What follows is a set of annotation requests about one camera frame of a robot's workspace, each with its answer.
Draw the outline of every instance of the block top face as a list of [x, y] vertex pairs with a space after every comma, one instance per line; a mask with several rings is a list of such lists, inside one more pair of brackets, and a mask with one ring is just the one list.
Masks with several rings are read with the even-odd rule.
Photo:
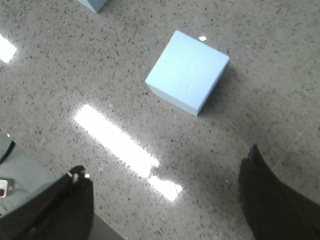
[[145, 82], [198, 109], [229, 59], [224, 53], [175, 31]]

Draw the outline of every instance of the block side face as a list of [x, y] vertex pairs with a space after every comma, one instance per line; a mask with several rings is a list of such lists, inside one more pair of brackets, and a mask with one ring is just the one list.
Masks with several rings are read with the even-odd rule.
[[107, 0], [78, 0], [78, 1], [96, 13], [99, 12], [99, 10], [107, 2]]
[[219, 82], [219, 79], [220, 79], [221, 75], [224, 73], [224, 70], [225, 70], [226, 66], [228, 65], [228, 62], [225, 64], [224, 68], [221, 70], [220, 74], [218, 75], [217, 80], [213, 83], [213, 85], [211, 86], [210, 90], [208, 91], [208, 93], [206, 94], [205, 98], [203, 99], [203, 101], [202, 101], [202, 103], [201, 103], [201, 105], [200, 105], [200, 107], [199, 107], [199, 111], [198, 111], [197, 114], [200, 113], [201, 109], [202, 109], [203, 106], [205, 105], [205, 103], [206, 103], [208, 97], [210, 96], [211, 92], [214, 90], [215, 86], [216, 86], [217, 83]]
[[188, 105], [186, 105], [185, 103], [179, 101], [178, 99], [175, 99], [174, 97], [172, 96], [169, 96], [168, 94], [166, 94], [165, 92], [155, 88], [155, 87], [152, 87], [150, 85], [148, 85], [149, 88], [151, 89], [151, 91], [157, 95], [158, 97], [168, 101], [169, 103], [181, 108], [182, 110], [194, 115], [194, 116], [197, 116], [198, 115], [198, 112], [199, 110], [198, 109], [194, 109]]
[[229, 57], [224, 53], [176, 31], [146, 83], [198, 109], [228, 61]]
[[88, 9], [95, 12], [95, 9], [90, 5], [90, 3], [87, 0], [78, 0], [80, 3], [85, 5]]

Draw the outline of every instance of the floor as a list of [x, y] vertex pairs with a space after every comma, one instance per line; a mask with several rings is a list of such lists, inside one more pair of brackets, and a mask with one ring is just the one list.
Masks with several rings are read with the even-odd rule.
[[[57, 177], [84, 165], [95, 212], [124, 239], [251, 239], [237, 177], [252, 144], [320, 202], [319, 11], [318, 0], [109, 0], [99, 14], [0, 1], [0, 34], [17, 48], [0, 61], [0, 128]], [[175, 30], [230, 56], [198, 117], [144, 83]], [[106, 141], [75, 121], [84, 105], [112, 127]], [[125, 164], [132, 149], [154, 161], [140, 165], [149, 175]]]

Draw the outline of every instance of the foam cube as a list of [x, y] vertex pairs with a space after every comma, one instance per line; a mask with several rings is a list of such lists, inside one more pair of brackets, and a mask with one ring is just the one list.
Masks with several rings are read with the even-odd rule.
[[106, 4], [107, 0], [78, 0], [80, 3], [85, 5], [88, 9], [99, 12], [100, 9]]
[[154, 94], [197, 116], [229, 59], [226, 54], [175, 31], [145, 82]]

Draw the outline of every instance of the speckled gray floor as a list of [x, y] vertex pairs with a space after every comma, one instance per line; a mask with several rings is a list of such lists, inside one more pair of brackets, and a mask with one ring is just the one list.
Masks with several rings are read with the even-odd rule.
[[[318, 0], [109, 0], [100, 14], [2, 0], [0, 34], [17, 52], [0, 61], [0, 128], [56, 176], [86, 166], [96, 213], [124, 238], [251, 239], [237, 194], [251, 144], [320, 202], [319, 14]], [[231, 57], [199, 117], [144, 83], [175, 30]], [[152, 174], [182, 186], [175, 201], [75, 122], [84, 104], [158, 159]]]

